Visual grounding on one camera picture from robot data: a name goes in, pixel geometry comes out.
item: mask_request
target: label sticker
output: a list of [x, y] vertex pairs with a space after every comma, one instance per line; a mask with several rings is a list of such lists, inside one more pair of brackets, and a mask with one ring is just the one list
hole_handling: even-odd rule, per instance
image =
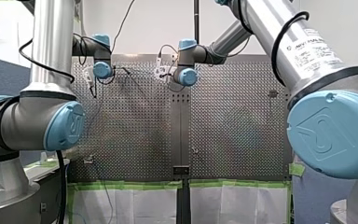
[[309, 36], [297, 40], [284, 49], [291, 56], [291, 60], [295, 63], [298, 72], [312, 76], [314, 71], [324, 65], [342, 63], [317, 31], [306, 29], [306, 33]]

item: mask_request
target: white backdrop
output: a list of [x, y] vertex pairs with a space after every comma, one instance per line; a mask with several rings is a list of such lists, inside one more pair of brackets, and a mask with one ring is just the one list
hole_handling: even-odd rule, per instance
[[[83, 1], [88, 35], [107, 33], [113, 41], [131, 0]], [[311, 25], [345, 62], [358, 65], [358, 0], [295, 0], [294, 4], [310, 12]], [[234, 21], [227, 7], [200, 0], [201, 44], [213, 42]], [[157, 53], [163, 44], [177, 46], [180, 39], [192, 38], [193, 27], [193, 0], [136, 0], [115, 53]], [[32, 37], [32, 30], [32, 14], [21, 3], [0, 1], [0, 59], [29, 66], [17, 50]], [[264, 51], [253, 38], [243, 53]]]

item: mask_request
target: green tape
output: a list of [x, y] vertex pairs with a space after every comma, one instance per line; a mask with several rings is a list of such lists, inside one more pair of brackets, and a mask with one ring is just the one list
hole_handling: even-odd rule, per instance
[[289, 174], [290, 175], [296, 175], [296, 176], [302, 176], [305, 171], [305, 166], [300, 163], [291, 163], [289, 165]]
[[125, 181], [96, 181], [89, 183], [69, 184], [75, 190], [100, 190], [100, 189], [134, 189], [134, 190], [159, 190], [180, 189], [181, 181], [173, 182], [125, 182]]
[[286, 223], [291, 223], [292, 216], [292, 184], [289, 183], [287, 186], [287, 221]]
[[73, 214], [73, 210], [74, 210], [74, 198], [75, 198], [75, 187], [74, 186], [68, 186], [68, 194], [67, 194], [67, 211], [69, 211], [68, 214], [68, 219], [69, 222], [68, 224], [73, 224], [74, 223], [74, 214]]
[[289, 181], [268, 182], [252, 180], [191, 180], [191, 188], [218, 188], [223, 186], [248, 187], [248, 188], [266, 188], [266, 189], [284, 189], [290, 186]]

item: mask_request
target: robotic arm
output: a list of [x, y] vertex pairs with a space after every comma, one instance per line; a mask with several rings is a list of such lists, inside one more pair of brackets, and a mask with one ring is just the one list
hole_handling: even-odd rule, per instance
[[66, 150], [82, 134], [85, 112], [71, 90], [72, 56], [92, 56], [97, 78], [113, 75], [107, 36], [74, 38], [76, 1], [35, 2], [30, 84], [18, 97], [0, 97], [0, 223], [40, 223], [39, 186], [29, 183], [19, 152]]
[[309, 27], [308, 13], [297, 13], [287, 0], [216, 2], [239, 21], [210, 47], [181, 41], [174, 81], [194, 85], [194, 63], [223, 63], [219, 56], [254, 34], [291, 92], [287, 135], [295, 153], [320, 173], [358, 179], [358, 66], [342, 62]]

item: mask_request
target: perforated metal panel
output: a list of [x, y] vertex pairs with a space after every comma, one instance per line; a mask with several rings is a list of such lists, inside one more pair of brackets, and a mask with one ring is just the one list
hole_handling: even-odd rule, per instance
[[288, 176], [287, 95], [266, 56], [240, 56], [224, 66], [202, 66], [191, 96], [192, 178]]
[[[84, 67], [74, 61], [74, 89], [87, 119], [71, 181], [172, 180], [172, 166], [187, 165], [188, 156], [191, 178], [288, 176], [286, 95], [267, 56], [203, 65], [197, 86], [180, 93], [153, 78], [155, 57], [115, 55], [115, 64], [130, 68], [131, 75], [118, 70], [112, 84], [99, 85], [97, 100], [81, 78]], [[93, 163], [85, 164], [91, 155]]]
[[81, 77], [91, 63], [74, 63], [74, 89], [87, 116], [71, 181], [172, 179], [170, 100], [166, 85], [151, 74], [154, 61], [115, 56], [117, 67], [131, 74], [118, 69], [111, 84], [98, 85], [97, 100]]

